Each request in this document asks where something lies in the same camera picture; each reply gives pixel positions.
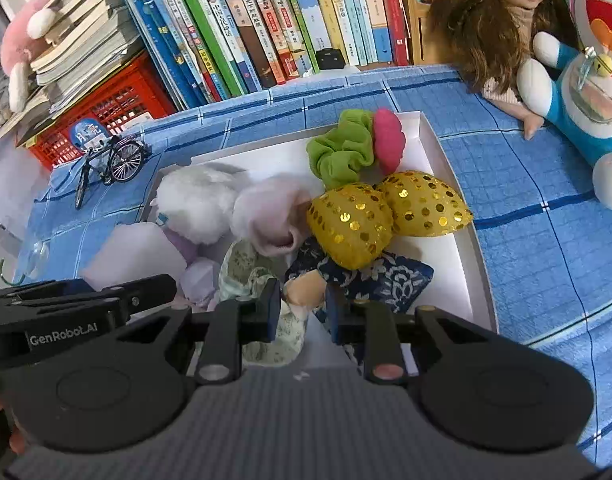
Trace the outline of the person's left hand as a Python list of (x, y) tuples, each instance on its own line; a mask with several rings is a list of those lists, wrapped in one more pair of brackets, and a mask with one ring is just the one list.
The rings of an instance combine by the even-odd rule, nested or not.
[(15, 422), (12, 422), (4, 404), (0, 401), (0, 458), (7, 448), (20, 455), (25, 451), (26, 440), (20, 428)]

